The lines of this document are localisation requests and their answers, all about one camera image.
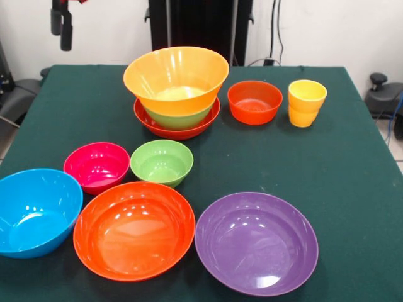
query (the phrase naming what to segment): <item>cup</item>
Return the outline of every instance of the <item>cup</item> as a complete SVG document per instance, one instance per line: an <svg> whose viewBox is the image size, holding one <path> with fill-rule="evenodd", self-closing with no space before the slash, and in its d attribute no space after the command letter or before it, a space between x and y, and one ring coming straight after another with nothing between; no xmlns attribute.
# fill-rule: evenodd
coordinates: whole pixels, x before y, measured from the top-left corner
<svg viewBox="0 0 403 302"><path fill-rule="evenodd" d="M288 87L288 116L290 123L299 128L309 127L322 107L327 90L312 80L297 80Z"/></svg>

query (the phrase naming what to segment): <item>plastic bowl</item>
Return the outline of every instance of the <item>plastic bowl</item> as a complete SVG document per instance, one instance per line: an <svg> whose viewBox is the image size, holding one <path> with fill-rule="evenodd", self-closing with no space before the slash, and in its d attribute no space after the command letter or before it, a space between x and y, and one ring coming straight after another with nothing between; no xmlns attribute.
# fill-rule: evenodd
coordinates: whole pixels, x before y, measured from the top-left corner
<svg viewBox="0 0 403 302"><path fill-rule="evenodd" d="M195 115L188 116L165 116L159 115L158 113L152 112L151 110L145 109L149 116L156 121L157 124L161 125L168 130L187 130L192 129L198 125L207 114L210 112L213 104L211 104L207 109L202 112L196 113Z"/></svg>
<svg viewBox="0 0 403 302"><path fill-rule="evenodd" d="M248 125L262 125L275 117L283 95L269 83L242 81L230 87L228 100L235 119Z"/></svg>
<svg viewBox="0 0 403 302"><path fill-rule="evenodd" d="M153 140L137 148L130 158L133 173L143 181L176 187L189 174L193 154L174 140Z"/></svg>
<svg viewBox="0 0 403 302"><path fill-rule="evenodd" d="M32 169L0 181L0 255L34 258L55 250L70 234L82 190L70 175Z"/></svg>
<svg viewBox="0 0 403 302"><path fill-rule="evenodd" d="M301 286L319 256L314 229L275 196L243 192L220 198L197 221L196 251L224 285L252 296L278 296Z"/></svg>
<svg viewBox="0 0 403 302"><path fill-rule="evenodd" d="M130 182L95 197L74 228L74 248L95 274L150 279L174 266L195 235L191 206L170 187Z"/></svg>
<svg viewBox="0 0 403 302"><path fill-rule="evenodd" d="M143 124L148 130L153 134L167 138L168 140L188 140L190 138L196 137L197 135L203 133L217 118L220 113L220 100L217 98L213 104L212 109L207 113L203 121L196 125L192 129L187 130L167 130L159 126L145 111L141 102L136 99L134 102L133 110L136 117L139 119L141 124Z"/></svg>
<svg viewBox="0 0 403 302"><path fill-rule="evenodd" d="M148 110L164 116L189 116L214 103L228 73L228 62L217 52L171 47L132 62L123 81Z"/></svg>
<svg viewBox="0 0 403 302"><path fill-rule="evenodd" d="M64 162L64 172L77 179L92 195L120 184L130 166L130 156L114 143L90 143L73 151Z"/></svg>

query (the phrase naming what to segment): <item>orange bowl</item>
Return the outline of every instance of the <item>orange bowl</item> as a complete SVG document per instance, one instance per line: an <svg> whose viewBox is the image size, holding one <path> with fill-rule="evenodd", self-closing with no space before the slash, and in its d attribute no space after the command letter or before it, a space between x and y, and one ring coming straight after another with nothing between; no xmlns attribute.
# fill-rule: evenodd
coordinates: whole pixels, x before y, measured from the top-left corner
<svg viewBox="0 0 403 302"><path fill-rule="evenodd" d="M203 133L217 118L220 113L220 100L217 98L213 104L212 109L206 115L203 121L196 125L192 129L187 130L167 130L159 126L145 111L141 102L136 99L134 102L133 110L136 117L139 119L141 124L143 124L148 130L153 134L167 138L168 140L188 140L190 138L196 137L197 135Z"/></svg>
<svg viewBox="0 0 403 302"><path fill-rule="evenodd" d="M228 73L228 62L217 52L171 47L132 62L123 81L146 109L164 116L188 116L214 103Z"/></svg>
<svg viewBox="0 0 403 302"><path fill-rule="evenodd" d="M129 182L83 209L73 242L81 262L95 274L141 281L175 265L194 235L195 215L180 193L153 182Z"/></svg>
<svg viewBox="0 0 403 302"><path fill-rule="evenodd" d="M228 100L235 119L248 125L262 125L275 117L283 95L269 83L242 81L230 87Z"/></svg>

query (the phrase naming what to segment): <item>green bowl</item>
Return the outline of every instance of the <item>green bowl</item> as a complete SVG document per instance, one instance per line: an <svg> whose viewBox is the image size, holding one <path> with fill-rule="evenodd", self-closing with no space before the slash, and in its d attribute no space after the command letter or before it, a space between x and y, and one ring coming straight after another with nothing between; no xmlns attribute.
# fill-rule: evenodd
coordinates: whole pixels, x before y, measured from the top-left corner
<svg viewBox="0 0 403 302"><path fill-rule="evenodd" d="M193 154L174 140L153 140L141 145L130 158L130 168L143 181L176 187L189 174Z"/></svg>
<svg viewBox="0 0 403 302"><path fill-rule="evenodd" d="M199 124L211 110L213 104L198 112L194 115L188 116L166 116L160 115L158 113L152 112L151 110L144 107L149 116L160 126L168 130L187 130L194 128Z"/></svg>

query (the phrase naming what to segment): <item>table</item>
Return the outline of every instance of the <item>table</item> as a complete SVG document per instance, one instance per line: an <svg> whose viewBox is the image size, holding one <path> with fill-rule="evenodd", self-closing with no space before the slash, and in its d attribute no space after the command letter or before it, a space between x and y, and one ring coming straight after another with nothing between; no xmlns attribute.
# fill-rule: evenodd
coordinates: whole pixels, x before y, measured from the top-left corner
<svg viewBox="0 0 403 302"><path fill-rule="evenodd" d="M55 66L12 145L0 177L23 169L62 169L86 143L108 141L133 152L157 139L133 114L124 66ZM287 86L322 82L328 97L315 123L293 127ZM244 79L281 89L285 100L269 124L247 126L229 113L227 90ZM319 262L301 288L275 298L239 294L216 281L194 246L167 273L138 283L109 281L87 270L71 236L39 259L0 257L0 301L402 301L403 177L344 68L234 67L220 90L222 111L199 137L185 141L195 164L177 187L196 217L216 199L262 191L287 200L311 222ZM125 181L135 181L129 172ZM91 196L85 196L87 203Z"/></svg>

